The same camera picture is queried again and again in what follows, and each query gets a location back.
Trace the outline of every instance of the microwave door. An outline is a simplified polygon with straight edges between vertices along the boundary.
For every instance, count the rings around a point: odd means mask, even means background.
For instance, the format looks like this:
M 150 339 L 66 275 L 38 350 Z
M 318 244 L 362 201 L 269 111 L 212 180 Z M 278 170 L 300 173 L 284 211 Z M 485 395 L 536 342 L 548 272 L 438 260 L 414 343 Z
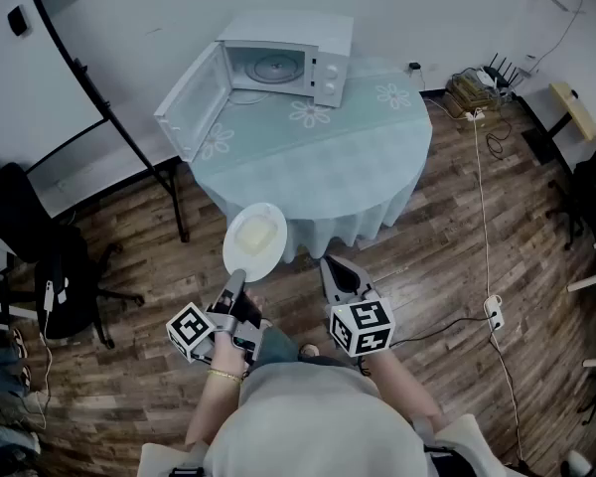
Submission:
M 195 158 L 230 92 L 224 46 L 211 43 L 155 111 L 155 118 L 182 160 Z

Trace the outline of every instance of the office chair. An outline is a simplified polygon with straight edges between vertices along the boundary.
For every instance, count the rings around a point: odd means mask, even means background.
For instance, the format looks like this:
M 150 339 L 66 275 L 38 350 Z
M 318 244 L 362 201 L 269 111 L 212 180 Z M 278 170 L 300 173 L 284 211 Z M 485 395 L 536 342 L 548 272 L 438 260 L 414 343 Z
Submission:
M 596 151 L 591 159 L 576 165 L 569 194 L 553 180 L 547 184 L 547 187 L 558 191 L 562 203 L 557 209 L 545 212 L 545 216 L 549 219 L 553 214 L 564 213 L 569 217 L 569 242 L 565 244 L 565 250 L 571 249 L 574 237 L 583 235 L 581 219 L 585 220 L 596 238 Z
M 120 245 L 110 244 L 99 262 L 89 259 L 79 229 L 51 219 L 26 173 L 15 163 L 0 169 L 0 239 L 23 261 L 37 263 L 36 310 L 40 331 L 46 331 L 48 339 L 73 336 L 93 324 L 101 343 L 114 348 L 113 341 L 103 334 L 97 297 L 126 299 L 137 305 L 144 303 L 141 295 L 115 293 L 98 287 L 110 255 L 122 251 Z M 50 313 L 45 310 L 49 281 L 53 288 Z

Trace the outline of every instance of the wall outlet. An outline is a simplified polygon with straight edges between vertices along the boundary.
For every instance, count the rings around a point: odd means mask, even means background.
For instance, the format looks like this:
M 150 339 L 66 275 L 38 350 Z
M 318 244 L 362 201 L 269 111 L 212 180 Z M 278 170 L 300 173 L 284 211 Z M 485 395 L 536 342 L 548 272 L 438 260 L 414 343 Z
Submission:
M 501 305 L 502 300 L 499 295 L 492 295 L 486 299 L 486 302 L 484 302 L 486 316 L 490 318 L 488 320 L 488 323 L 490 324 L 490 330 L 493 332 L 501 329 L 505 324 L 504 315 L 501 314 Z

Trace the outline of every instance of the light blue tablecloth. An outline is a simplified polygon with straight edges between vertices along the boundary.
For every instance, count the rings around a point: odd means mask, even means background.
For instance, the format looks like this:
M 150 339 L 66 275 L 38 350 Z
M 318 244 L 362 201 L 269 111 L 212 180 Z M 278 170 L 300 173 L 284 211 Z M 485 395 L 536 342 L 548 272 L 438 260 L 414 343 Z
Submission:
M 191 164 L 230 222 L 268 202 L 285 215 L 284 259 L 299 244 L 319 257 L 332 237 L 352 245 L 392 225 L 421 175 L 432 127 L 408 75 L 355 61 L 342 106 L 273 93 L 227 105 Z

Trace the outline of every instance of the hand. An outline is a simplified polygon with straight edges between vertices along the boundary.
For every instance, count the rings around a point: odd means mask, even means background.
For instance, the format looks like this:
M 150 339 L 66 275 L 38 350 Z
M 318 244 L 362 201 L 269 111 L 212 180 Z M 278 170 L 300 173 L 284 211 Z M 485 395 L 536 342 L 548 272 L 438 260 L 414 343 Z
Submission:
M 211 368 L 239 377 L 245 372 L 245 351 L 231 342 L 228 332 L 215 333 L 215 355 Z

